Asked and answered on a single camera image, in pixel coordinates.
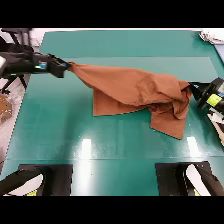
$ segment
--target glossy green surface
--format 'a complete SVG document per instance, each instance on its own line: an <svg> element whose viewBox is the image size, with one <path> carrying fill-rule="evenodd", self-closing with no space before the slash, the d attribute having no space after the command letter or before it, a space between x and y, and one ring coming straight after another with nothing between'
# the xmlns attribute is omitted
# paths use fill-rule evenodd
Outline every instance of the glossy green surface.
<svg viewBox="0 0 224 224"><path fill-rule="evenodd" d="M78 63L135 67L210 82L222 75L223 65L213 46L197 35L57 32L45 36L41 51ZM194 99L183 140L152 130L149 124L147 110L93 117L92 90L71 72L64 79L32 75L1 178L21 163L73 163L72 195L158 195L155 162L208 160L224 183L223 147ZM189 143L192 138L196 144Z"/></svg>

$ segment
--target teal tabletop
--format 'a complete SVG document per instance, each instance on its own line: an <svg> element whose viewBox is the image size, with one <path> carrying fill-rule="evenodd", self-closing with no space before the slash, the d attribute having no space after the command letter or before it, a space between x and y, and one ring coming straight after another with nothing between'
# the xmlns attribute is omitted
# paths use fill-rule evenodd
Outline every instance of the teal tabletop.
<svg viewBox="0 0 224 224"><path fill-rule="evenodd" d="M216 50L195 31L52 32L41 52L187 81L224 77ZM151 129L148 110L94 117L92 101L92 89L71 72L32 75L1 179L19 164L73 164L71 195L158 195L155 163L209 161L224 184L223 146L193 98L182 140Z"/></svg>

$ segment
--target green table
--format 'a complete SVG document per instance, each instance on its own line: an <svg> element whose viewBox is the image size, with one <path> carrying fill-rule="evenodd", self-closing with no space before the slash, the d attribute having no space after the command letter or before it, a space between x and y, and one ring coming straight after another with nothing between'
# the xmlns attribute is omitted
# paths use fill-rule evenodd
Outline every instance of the green table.
<svg viewBox="0 0 224 224"><path fill-rule="evenodd" d="M47 33L41 52L67 61L135 67L179 79L224 77L214 47L191 31ZM74 74L32 75L1 178L19 164L73 164L72 195L158 195L155 163L203 161L224 185L223 146L192 98L183 140L150 129L150 113L92 116L92 90Z"/></svg>

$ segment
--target towel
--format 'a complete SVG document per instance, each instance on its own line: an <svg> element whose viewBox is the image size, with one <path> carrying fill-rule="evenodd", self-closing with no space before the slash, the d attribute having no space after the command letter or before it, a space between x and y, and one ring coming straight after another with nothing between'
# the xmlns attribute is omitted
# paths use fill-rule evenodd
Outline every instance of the towel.
<svg viewBox="0 0 224 224"><path fill-rule="evenodd" d="M130 113L148 108L151 128L182 139L191 98L189 83L169 74L135 68L70 62L69 70L92 88L94 116Z"/></svg>

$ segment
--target floor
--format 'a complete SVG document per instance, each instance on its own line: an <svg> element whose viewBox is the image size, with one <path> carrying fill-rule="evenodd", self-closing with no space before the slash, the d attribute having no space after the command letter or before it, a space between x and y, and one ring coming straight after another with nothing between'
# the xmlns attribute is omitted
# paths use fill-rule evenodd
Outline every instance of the floor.
<svg viewBox="0 0 224 224"><path fill-rule="evenodd" d="M35 47L36 51L39 51L39 47L43 40L44 34L46 32L54 32L54 31L75 31L75 30L91 30L92 28L34 28L31 33L32 45ZM95 28L94 30L121 30L121 28L111 29L111 28ZM202 28L158 28L163 30L195 30L200 31ZM12 42L12 39L6 33L0 32L0 36L2 36L7 42ZM29 75L26 75L25 81L28 84ZM0 88L6 83L7 80L0 79ZM25 89L23 88L19 79L16 79L9 87L11 91L9 98L13 102L13 116L5 121L2 125L0 125L0 172L2 170L4 159L6 157L6 153L8 150L8 145L10 142L10 138L16 123L16 118L19 114L19 110L22 104L22 100L25 94Z"/></svg>

